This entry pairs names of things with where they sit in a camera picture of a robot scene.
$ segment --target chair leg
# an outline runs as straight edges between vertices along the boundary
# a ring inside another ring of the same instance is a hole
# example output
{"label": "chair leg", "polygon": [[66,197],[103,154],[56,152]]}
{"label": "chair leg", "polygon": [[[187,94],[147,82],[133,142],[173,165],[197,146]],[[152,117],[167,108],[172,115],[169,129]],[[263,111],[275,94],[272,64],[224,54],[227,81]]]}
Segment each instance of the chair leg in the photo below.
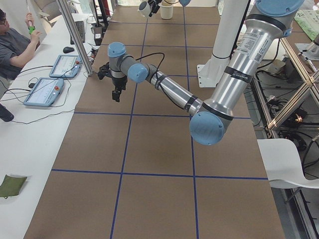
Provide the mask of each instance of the chair leg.
{"label": "chair leg", "polygon": [[287,204],[301,189],[302,187],[297,188],[297,190],[287,200],[285,200],[285,204]]}

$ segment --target white table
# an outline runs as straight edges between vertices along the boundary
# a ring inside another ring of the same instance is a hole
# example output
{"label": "white table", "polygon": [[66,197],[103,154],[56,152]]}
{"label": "white table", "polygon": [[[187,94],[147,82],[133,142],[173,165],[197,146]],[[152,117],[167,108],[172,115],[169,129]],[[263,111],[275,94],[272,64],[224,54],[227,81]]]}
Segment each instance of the white table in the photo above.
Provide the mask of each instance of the white table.
{"label": "white table", "polygon": [[[74,20],[87,22],[88,14],[75,14]],[[88,53],[94,45],[91,25],[86,24],[86,43]],[[61,17],[50,33],[36,50],[34,58],[26,64],[23,70],[43,65],[53,65],[57,56],[63,54],[65,46],[75,48],[69,54],[77,55],[75,45],[70,45],[70,35]],[[22,73],[11,85],[12,88],[28,89],[32,77],[48,77],[51,68],[39,68]],[[27,107],[18,100],[9,100],[15,96],[6,93],[1,104],[14,115],[15,121],[30,122],[50,114],[71,111],[75,108],[87,79],[85,67],[74,79],[65,81],[64,89],[54,106],[57,108]],[[26,96],[25,91],[14,91],[17,96]],[[16,197],[0,198],[0,238],[22,239],[30,224],[35,208],[49,176],[55,157],[59,151],[64,135],[71,121],[73,112],[58,114],[31,124],[4,122],[0,120],[0,183],[4,176],[27,176],[26,183]]]}

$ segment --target green cloth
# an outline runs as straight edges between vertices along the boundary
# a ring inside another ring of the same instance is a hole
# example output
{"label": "green cloth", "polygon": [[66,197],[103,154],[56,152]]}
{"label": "green cloth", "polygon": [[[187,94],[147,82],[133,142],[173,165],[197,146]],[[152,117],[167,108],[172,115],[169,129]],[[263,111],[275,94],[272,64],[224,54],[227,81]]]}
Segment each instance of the green cloth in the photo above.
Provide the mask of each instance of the green cloth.
{"label": "green cloth", "polygon": [[0,186],[0,198],[8,198],[19,194],[27,177],[15,178],[6,175]]}

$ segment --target black mouse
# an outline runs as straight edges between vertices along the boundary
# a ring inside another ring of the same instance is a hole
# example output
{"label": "black mouse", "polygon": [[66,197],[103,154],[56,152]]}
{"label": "black mouse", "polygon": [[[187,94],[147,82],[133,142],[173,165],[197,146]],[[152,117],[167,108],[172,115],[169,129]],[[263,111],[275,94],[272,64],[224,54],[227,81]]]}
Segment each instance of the black mouse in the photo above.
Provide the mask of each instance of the black mouse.
{"label": "black mouse", "polygon": [[63,48],[63,53],[69,53],[69,52],[72,52],[72,51],[74,51],[73,47],[66,46],[66,47]]}

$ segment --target person's hand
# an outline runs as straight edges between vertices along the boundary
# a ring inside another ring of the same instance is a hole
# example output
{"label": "person's hand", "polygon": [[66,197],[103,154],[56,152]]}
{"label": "person's hand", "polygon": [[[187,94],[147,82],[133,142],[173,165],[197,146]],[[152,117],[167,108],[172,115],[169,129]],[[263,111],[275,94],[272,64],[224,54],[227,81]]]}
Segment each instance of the person's hand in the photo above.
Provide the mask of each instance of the person's hand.
{"label": "person's hand", "polygon": [[35,42],[38,43],[39,42],[39,36],[42,34],[42,32],[38,31],[38,30],[34,30],[31,33],[31,42]]}
{"label": "person's hand", "polygon": [[29,21],[32,22],[32,26],[34,24],[34,19],[33,19],[33,16],[32,16],[32,13],[31,12],[27,12],[26,16],[25,16],[25,20],[24,22],[26,23],[26,25],[29,27]]}

